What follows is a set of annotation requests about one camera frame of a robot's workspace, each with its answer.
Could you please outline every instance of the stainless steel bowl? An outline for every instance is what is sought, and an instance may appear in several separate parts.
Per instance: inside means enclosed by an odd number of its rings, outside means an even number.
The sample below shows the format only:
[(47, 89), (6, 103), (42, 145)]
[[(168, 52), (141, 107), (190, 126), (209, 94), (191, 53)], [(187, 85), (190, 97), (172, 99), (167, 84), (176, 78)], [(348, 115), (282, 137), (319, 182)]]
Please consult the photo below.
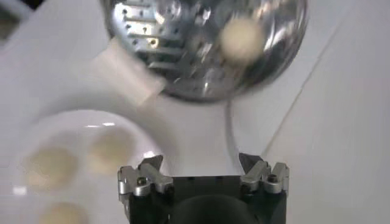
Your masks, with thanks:
[[(168, 85), (165, 93), (208, 102), (245, 93), (279, 76), (299, 50), (306, 0), (103, 0), (108, 28)], [(232, 18), (251, 17), (266, 34), (251, 66), (226, 63), (219, 32)]]

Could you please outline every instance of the raw dough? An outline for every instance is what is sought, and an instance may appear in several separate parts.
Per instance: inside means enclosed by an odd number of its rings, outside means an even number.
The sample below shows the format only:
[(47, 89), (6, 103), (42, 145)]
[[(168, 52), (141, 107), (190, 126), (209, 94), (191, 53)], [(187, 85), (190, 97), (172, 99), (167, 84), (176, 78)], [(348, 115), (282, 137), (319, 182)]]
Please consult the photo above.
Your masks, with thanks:
[(110, 131), (92, 143), (88, 154), (90, 167), (99, 174), (116, 175), (119, 168), (127, 164), (131, 147), (126, 131)]
[(57, 203), (41, 215), (39, 224), (87, 224), (87, 215), (80, 206)]
[(262, 53), (265, 44), (260, 25), (249, 18), (233, 19), (221, 32), (221, 51), (227, 61), (248, 65)]
[(62, 187), (77, 170), (77, 158), (65, 149), (42, 149), (27, 159), (26, 181), (39, 190)]

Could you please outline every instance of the white table surface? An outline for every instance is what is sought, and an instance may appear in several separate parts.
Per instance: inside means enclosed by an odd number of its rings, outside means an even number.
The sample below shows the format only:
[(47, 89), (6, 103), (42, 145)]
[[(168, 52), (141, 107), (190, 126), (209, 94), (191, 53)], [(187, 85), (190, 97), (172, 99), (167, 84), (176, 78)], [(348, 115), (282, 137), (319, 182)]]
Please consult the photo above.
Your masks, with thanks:
[(389, 12), (352, 9), (265, 156), (291, 168), (288, 223), (389, 223)]
[[(242, 151), (261, 154), (267, 148), (325, 47), (332, 43), (341, 21), (357, 1), (309, 1), (307, 35), (291, 67), (265, 89), (234, 102), (233, 124)], [(118, 113), (139, 123), (163, 147), (174, 175), (236, 174), (226, 150), (224, 103), (198, 106), (159, 97), (138, 113), (104, 82), (91, 74), (81, 74), (78, 65), (87, 63), (108, 43), (99, 7), (95, 0), (49, 0), (1, 51), (0, 146), (5, 149), (0, 159), (0, 176), (5, 177), (2, 180), (7, 181), (7, 163), (12, 150), (17, 150), (13, 142), (23, 127), (50, 114), (86, 108)], [(275, 150), (270, 158), (285, 158), (284, 153)], [(308, 171), (304, 172), (303, 167), (297, 170), (293, 173), (302, 172), (306, 180), (311, 178), (305, 176)], [(298, 209), (300, 213), (295, 213), (297, 209), (291, 207), (301, 206), (298, 201), (296, 196), (289, 198), (289, 216), (293, 217), (289, 223), (299, 223), (296, 217), (308, 216), (306, 212), (311, 211)]]

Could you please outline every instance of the cookie dough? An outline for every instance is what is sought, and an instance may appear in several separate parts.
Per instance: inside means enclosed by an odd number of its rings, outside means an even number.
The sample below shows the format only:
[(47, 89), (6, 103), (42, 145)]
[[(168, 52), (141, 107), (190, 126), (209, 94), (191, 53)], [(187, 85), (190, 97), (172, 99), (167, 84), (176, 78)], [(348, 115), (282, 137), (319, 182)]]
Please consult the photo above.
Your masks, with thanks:
[(91, 144), (88, 163), (95, 173), (116, 175), (119, 168), (127, 164), (132, 146), (128, 133), (123, 130), (110, 131)]
[(87, 224), (87, 215), (78, 205), (56, 203), (41, 215), (39, 224)]
[(240, 65), (249, 65), (258, 59), (265, 41), (261, 26), (249, 18), (231, 20), (220, 34), (222, 55), (227, 61)]
[(27, 184), (39, 190), (67, 185), (77, 170), (77, 158), (66, 149), (41, 149), (26, 162)]

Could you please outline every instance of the perforated metal strainer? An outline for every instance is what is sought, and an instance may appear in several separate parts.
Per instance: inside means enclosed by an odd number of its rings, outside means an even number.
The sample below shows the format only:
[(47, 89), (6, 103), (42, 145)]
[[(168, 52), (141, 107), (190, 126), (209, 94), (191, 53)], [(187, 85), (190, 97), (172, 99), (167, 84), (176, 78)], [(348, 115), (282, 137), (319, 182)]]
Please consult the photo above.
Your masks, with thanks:
[[(295, 57), (307, 21), (306, 0), (129, 0), (104, 2), (109, 30), (168, 85), (165, 93), (215, 101), (281, 74)], [(264, 54), (249, 67), (220, 55), (218, 36), (232, 18), (258, 21)]]

